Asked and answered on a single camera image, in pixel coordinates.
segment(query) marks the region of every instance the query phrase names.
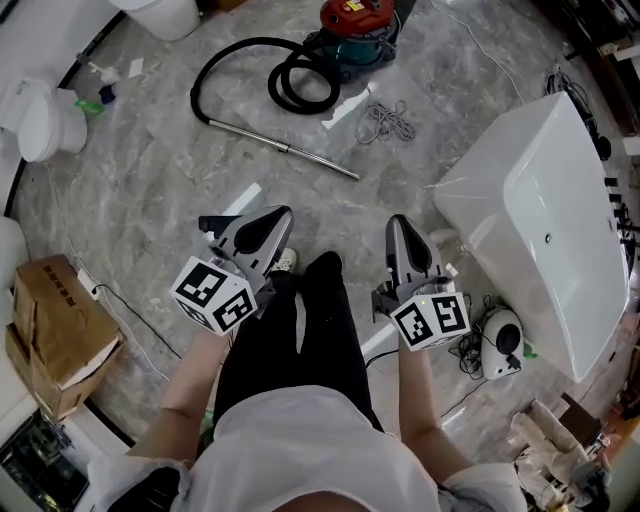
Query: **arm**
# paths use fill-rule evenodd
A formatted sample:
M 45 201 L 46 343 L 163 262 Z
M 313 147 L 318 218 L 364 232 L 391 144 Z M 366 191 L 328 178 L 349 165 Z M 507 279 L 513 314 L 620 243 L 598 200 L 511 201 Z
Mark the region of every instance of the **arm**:
M 438 483 L 471 467 L 441 429 L 433 400 L 431 361 L 427 350 L 411 352 L 398 340 L 400 365 L 400 433 L 402 442 L 415 454 Z
M 129 455 L 194 462 L 200 424 L 220 369 L 227 338 L 196 336 L 169 382 L 160 411 Z

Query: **gray marble floor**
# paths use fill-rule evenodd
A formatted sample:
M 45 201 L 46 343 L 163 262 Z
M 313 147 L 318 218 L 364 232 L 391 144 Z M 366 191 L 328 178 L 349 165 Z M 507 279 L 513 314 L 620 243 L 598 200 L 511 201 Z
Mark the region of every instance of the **gray marble floor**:
M 588 91 L 601 131 L 612 139 L 614 156 L 606 163 L 607 173 L 618 176 L 629 190 L 630 162 L 604 99 L 579 60 L 563 61 L 569 48 L 533 4 L 435 1 L 472 27 L 486 50 L 513 75 L 525 101 L 541 96 L 544 78 L 562 62 Z M 234 55 L 203 89 L 204 109 L 211 115 L 334 159 L 360 173 L 361 181 L 195 119 L 189 91 L 214 53 L 257 35 L 302 41 L 318 27 L 318 8 L 315 0 L 248 0 L 229 14 L 203 20 L 194 33 L 174 43 L 123 22 L 94 60 L 115 65 L 126 75 L 131 60 L 143 57 L 142 75 L 120 82 L 117 101 L 89 120 L 89 140 L 80 155 L 59 155 L 47 166 L 26 169 L 14 214 L 32 257 L 55 252 L 71 259 L 79 256 L 97 279 L 111 284 L 176 350 L 185 352 L 195 327 L 167 290 L 188 256 L 204 247 L 196 219 L 222 212 L 257 182 L 263 204 L 287 204 L 294 210 L 290 245 L 299 251 L 303 267 L 327 249 L 345 256 L 345 282 L 360 339 L 375 333 L 380 325 L 371 323 L 370 291 L 385 277 L 383 232 L 388 217 L 405 213 L 427 232 L 448 227 L 433 205 L 430 185 L 519 100 L 509 79 L 480 52 L 467 30 L 436 12 L 429 1 L 419 0 L 401 34 L 397 60 L 345 86 L 340 102 L 322 115 L 296 116 L 268 97 L 268 73 L 285 57 L 279 50 L 255 48 Z M 406 101 L 406 118 L 418 131 L 414 141 L 357 142 L 355 127 L 364 102 L 356 98 L 368 100 L 365 83 L 373 99 L 389 107 Z M 72 85 L 82 98 L 96 99 L 95 75 L 82 71 Z M 636 199 L 630 197 L 634 212 Z M 472 294 L 479 313 L 482 297 L 495 293 L 493 286 L 459 246 L 445 249 L 446 258 L 460 271 L 458 288 Z M 121 304 L 112 302 L 153 364 L 170 374 L 177 364 L 172 354 Z M 535 360 L 516 377 L 472 393 L 445 416 L 447 431 L 475 459 L 509 460 L 521 446 L 509 434 L 514 411 L 534 397 L 558 407 L 560 394 L 570 390 L 600 414 L 622 383 L 631 343 L 630 335 L 617 333 L 601 362 L 577 386 L 545 361 Z M 444 413 L 477 383 L 458 370 L 446 348 L 432 354 L 438 406 Z M 370 381 L 382 423 L 396 432 L 395 358 L 374 364 Z M 129 343 L 94 398 L 123 430 L 138 437 L 165 387 L 141 350 Z

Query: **brown cardboard box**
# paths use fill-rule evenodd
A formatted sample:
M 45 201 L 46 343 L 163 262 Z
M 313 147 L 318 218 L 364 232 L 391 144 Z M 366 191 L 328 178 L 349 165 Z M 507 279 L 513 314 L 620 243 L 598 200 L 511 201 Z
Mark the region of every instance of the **brown cardboard box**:
M 29 348 L 29 388 L 49 417 L 62 419 L 91 394 L 121 350 L 118 324 L 64 256 L 20 267 L 15 290 L 13 318 Z
M 13 363 L 20 380 L 31 390 L 31 368 L 29 366 L 29 347 L 27 347 L 16 331 L 14 324 L 7 325 L 7 336 L 5 338 L 5 350 L 7 356 Z

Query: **white rope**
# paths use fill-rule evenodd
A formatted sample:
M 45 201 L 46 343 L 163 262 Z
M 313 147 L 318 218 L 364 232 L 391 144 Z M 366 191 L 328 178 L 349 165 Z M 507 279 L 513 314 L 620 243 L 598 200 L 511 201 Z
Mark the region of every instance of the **white rope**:
M 480 41 L 478 41 L 476 39 L 476 36 L 473 35 L 473 31 L 471 30 L 471 27 L 469 25 L 467 25 L 464 21 L 460 21 L 458 18 L 456 18 L 453 14 L 448 13 L 447 11 L 442 10 L 440 7 L 438 7 L 433 0 L 429 0 L 431 2 L 431 5 L 433 6 L 433 8 L 438 11 L 440 14 L 444 14 L 445 16 L 447 16 L 448 18 L 450 18 L 451 20 L 455 21 L 456 23 L 462 25 L 463 27 L 465 27 L 467 29 L 467 31 L 469 32 L 469 35 L 471 36 L 471 39 L 473 39 L 473 42 L 476 43 L 476 45 L 478 46 L 478 48 L 480 49 L 480 51 L 484 54 L 485 57 L 487 57 L 489 60 L 491 60 L 496 66 L 498 66 L 498 68 L 500 69 L 500 71 L 502 71 L 507 78 L 509 78 L 509 80 L 511 80 L 511 85 L 513 85 L 513 89 L 516 91 L 516 94 L 518 95 L 518 98 L 520 98 L 520 101 L 522 102 L 522 104 L 525 104 L 524 98 L 522 97 L 522 95 L 520 94 L 520 91 L 518 90 L 518 86 L 516 85 L 515 80 L 513 79 L 513 77 L 509 74 L 509 72 L 504 69 L 502 67 L 502 64 L 500 64 L 496 59 L 494 59 L 491 55 L 489 55 L 485 49 L 482 47 L 482 45 L 480 44 Z
M 416 130 L 411 123 L 402 118 L 402 114 L 406 111 L 407 104 L 403 100 L 396 102 L 395 110 L 389 110 L 378 102 L 368 104 L 362 111 L 360 122 L 362 122 L 362 118 L 366 114 L 377 122 L 376 127 L 371 137 L 363 139 L 360 137 L 358 127 L 356 126 L 356 139 L 361 144 L 370 144 L 376 139 L 382 141 L 389 140 L 393 133 L 400 140 L 412 140 L 416 136 Z

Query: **sneaker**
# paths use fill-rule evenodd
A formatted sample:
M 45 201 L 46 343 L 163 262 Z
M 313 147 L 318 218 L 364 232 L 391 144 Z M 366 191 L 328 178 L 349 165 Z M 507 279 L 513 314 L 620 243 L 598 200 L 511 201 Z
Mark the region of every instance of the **sneaker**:
M 296 269 L 296 265 L 298 263 L 298 253 L 289 247 L 286 247 L 284 251 L 282 251 L 282 255 L 280 259 L 276 261 L 271 267 L 271 272 L 282 271 L 289 272 L 293 274 Z

